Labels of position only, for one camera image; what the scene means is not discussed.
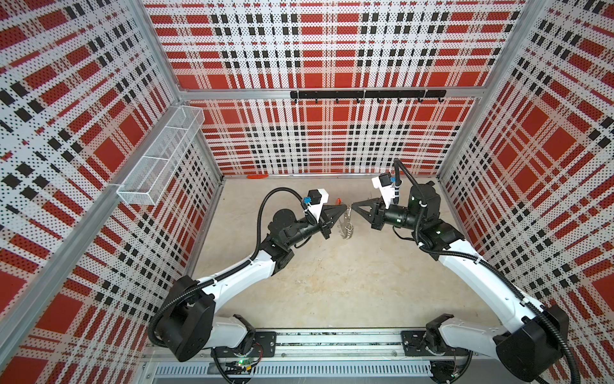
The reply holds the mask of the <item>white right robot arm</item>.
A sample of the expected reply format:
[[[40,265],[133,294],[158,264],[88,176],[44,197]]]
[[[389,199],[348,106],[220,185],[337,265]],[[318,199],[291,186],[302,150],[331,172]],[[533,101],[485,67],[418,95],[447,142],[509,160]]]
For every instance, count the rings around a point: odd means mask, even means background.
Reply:
[[[353,212],[372,228],[411,230],[420,251],[451,270],[485,302],[499,325],[481,326],[443,314],[425,327],[424,345],[432,355],[461,348],[495,358],[523,382],[543,382],[542,374],[564,359],[570,381],[581,381],[568,344],[569,316],[558,306],[547,307],[522,291],[488,264],[454,226],[440,217],[441,197],[432,182],[414,184],[401,206],[401,182],[390,174],[373,178],[380,197],[353,203]]]

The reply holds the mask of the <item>metal keyring gauge red handle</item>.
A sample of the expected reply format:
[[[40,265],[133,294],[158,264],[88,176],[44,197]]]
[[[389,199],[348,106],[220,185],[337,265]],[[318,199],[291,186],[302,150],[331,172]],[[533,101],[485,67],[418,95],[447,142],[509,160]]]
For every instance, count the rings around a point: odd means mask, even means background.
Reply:
[[[340,225],[340,235],[344,240],[349,240],[353,236],[354,226],[351,222],[351,217],[352,217],[352,207],[351,205],[348,205],[346,207],[345,213],[342,215],[342,217],[338,221]]]

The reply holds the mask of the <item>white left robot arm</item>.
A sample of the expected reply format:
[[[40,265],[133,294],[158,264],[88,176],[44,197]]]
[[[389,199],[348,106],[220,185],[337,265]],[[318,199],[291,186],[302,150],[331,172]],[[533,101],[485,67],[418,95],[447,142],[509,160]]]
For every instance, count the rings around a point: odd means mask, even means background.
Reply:
[[[151,319],[148,336],[186,362],[202,350],[230,350],[249,355],[257,342],[255,328],[240,315],[222,317],[218,311],[255,283],[276,275],[294,257],[294,246],[320,234],[329,238],[347,206],[321,205],[319,219],[297,219],[289,209],[279,210],[257,254],[207,278],[179,278],[160,311]]]

